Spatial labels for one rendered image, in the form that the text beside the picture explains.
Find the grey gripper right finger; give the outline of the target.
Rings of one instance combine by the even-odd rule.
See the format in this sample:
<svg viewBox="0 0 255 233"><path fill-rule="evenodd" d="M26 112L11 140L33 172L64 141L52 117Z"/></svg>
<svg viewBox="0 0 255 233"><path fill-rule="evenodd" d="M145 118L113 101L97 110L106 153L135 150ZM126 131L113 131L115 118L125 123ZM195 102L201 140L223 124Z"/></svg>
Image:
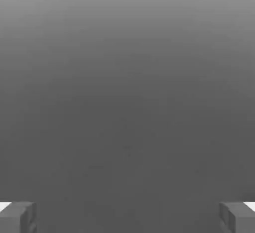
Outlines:
<svg viewBox="0 0 255 233"><path fill-rule="evenodd" d="M220 202L222 233L255 233L255 202Z"/></svg>

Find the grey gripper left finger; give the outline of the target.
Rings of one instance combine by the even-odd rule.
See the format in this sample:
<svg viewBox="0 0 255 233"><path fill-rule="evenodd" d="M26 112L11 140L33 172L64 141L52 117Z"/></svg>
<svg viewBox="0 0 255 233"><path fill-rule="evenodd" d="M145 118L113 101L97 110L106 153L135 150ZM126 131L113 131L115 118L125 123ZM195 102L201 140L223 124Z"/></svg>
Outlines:
<svg viewBox="0 0 255 233"><path fill-rule="evenodd" d="M37 233L37 204L0 202L0 233Z"/></svg>

